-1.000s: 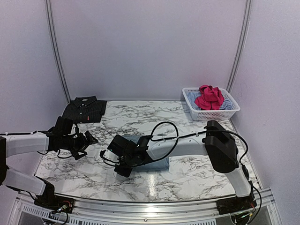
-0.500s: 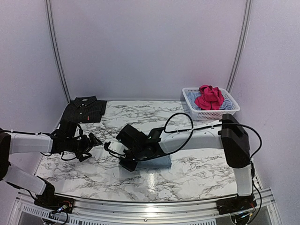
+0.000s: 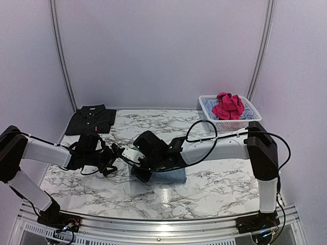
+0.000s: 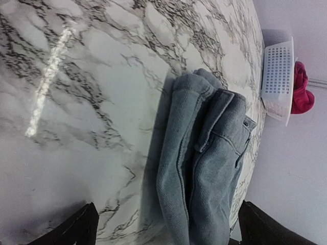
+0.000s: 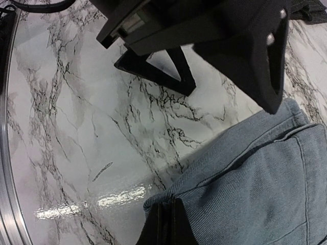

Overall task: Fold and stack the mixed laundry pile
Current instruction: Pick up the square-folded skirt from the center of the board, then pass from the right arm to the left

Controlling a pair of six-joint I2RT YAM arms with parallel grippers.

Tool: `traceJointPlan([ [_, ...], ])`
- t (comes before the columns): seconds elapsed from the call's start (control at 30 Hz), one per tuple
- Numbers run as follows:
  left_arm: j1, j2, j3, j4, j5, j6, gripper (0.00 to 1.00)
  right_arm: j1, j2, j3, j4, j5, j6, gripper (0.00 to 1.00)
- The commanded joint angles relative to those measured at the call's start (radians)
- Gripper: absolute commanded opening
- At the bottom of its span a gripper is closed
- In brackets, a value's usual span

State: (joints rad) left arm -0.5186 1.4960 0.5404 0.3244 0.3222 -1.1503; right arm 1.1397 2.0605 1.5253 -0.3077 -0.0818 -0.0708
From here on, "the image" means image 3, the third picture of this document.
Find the grey denim jeans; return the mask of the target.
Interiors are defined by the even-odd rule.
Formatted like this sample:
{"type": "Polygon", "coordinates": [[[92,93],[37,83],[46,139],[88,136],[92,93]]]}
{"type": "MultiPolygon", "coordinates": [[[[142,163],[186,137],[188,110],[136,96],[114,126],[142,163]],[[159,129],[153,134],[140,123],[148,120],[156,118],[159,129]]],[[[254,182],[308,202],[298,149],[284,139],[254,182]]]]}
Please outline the grey denim jeans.
{"type": "Polygon", "coordinates": [[[149,170],[142,170],[137,167],[130,168],[130,174],[143,183],[185,183],[187,180],[185,169],[178,169],[163,173],[153,173],[149,170]]]}

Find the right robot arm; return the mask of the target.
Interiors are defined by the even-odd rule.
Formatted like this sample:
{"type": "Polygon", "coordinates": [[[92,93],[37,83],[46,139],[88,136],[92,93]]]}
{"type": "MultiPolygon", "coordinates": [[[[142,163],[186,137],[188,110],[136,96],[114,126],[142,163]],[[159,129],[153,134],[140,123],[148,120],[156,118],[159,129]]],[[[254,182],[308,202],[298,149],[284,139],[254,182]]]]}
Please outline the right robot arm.
{"type": "Polygon", "coordinates": [[[176,137],[169,144],[151,131],[145,131],[133,145],[141,156],[134,160],[131,172],[144,183],[153,173],[168,173],[204,161],[250,160],[259,185],[259,212],[237,218],[236,228],[239,233],[247,233],[280,224],[276,211],[280,189],[277,144],[259,122],[250,122],[244,129],[213,138],[176,137]]]}

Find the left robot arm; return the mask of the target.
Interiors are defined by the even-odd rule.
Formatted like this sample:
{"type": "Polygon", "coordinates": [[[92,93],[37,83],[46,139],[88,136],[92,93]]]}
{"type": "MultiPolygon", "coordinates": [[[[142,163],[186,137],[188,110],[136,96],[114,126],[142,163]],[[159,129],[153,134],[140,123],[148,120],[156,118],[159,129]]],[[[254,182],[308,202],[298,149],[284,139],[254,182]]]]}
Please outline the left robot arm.
{"type": "Polygon", "coordinates": [[[9,126],[1,133],[1,182],[38,209],[39,223],[53,227],[76,226],[79,217],[62,213],[58,202],[23,171],[21,163],[30,160],[64,170],[93,166],[107,176],[116,171],[113,164],[122,151],[116,144],[108,146],[96,133],[81,134],[72,145],[63,146],[9,126]]]}

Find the black pinstriped shirt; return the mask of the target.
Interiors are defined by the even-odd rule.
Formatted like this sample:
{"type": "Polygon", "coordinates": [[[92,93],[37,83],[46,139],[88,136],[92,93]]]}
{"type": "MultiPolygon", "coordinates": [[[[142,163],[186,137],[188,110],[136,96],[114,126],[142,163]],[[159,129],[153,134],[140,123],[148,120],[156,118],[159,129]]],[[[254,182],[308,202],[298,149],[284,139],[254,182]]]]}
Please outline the black pinstriped shirt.
{"type": "Polygon", "coordinates": [[[115,109],[106,109],[105,105],[83,106],[71,117],[65,135],[80,135],[84,132],[108,134],[114,125],[115,109]]]}

